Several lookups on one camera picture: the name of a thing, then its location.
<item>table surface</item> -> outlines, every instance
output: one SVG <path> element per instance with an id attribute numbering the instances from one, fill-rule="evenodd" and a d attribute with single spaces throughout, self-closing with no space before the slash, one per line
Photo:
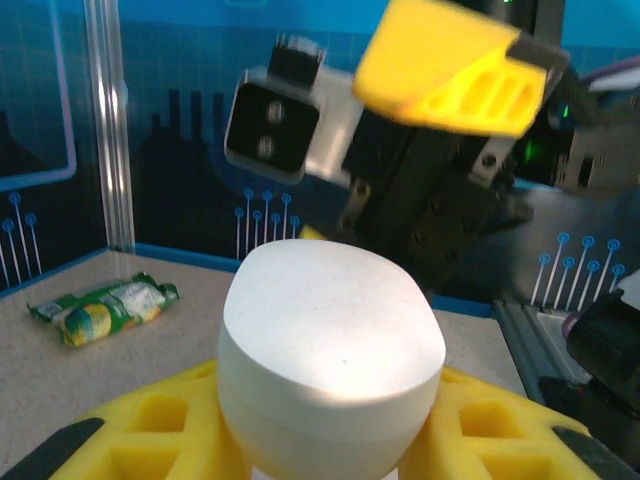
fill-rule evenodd
<path id="1" fill-rule="evenodd" d="M 32 318 L 38 304 L 98 282 L 145 271 L 177 285 L 181 300 L 152 322 L 82 348 L 60 344 Z M 233 275 L 105 252 L 0 300 L 0 475 L 82 413 L 216 355 Z M 436 311 L 446 363 L 524 395 L 498 323 Z"/>

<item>green snack package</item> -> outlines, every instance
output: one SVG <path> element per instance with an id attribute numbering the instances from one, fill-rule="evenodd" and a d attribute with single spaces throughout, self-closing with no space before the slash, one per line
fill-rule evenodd
<path id="1" fill-rule="evenodd" d="M 148 322 L 178 300 L 175 285 L 158 285 L 144 272 L 69 293 L 29 312 L 60 330 L 60 341 L 79 347 Z"/>

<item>white bowl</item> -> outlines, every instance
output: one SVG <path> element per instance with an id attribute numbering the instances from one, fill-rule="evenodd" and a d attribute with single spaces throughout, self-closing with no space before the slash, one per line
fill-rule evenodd
<path id="1" fill-rule="evenodd" d="M 326 241 L 269 243 L 227 295 L 220 408 L 274 478 L 379 480 L 426 420 L 444 358 L 429 304 L 392 262 Z"/>

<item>granite countertop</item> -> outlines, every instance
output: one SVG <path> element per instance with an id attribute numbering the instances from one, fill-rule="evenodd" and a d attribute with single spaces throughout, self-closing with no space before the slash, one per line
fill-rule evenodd
<path id="1" fill-rule="evenodd" d="M 61 345 L 53 327 L 26 309 L 141 270 L 176 284 L 182 299 L 152 322 L 86 347 Z M 87 410 L 214 357 L 232 278 L 105 252 L 0 300 L 0 475 Z M 524 395 L 495 320 L 439 311 L 436 317 L 447 364 Z"/>

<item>snack wrapper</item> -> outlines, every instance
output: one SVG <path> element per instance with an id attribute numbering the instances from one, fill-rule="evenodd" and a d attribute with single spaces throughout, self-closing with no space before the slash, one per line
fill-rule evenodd
<path id="1" fill-rule="evenodd" d="M 79 347 L 148 322 L 179 298 L 175 285 L 140 272 L 28 308 L 59 329 L 62 343 Z"/>

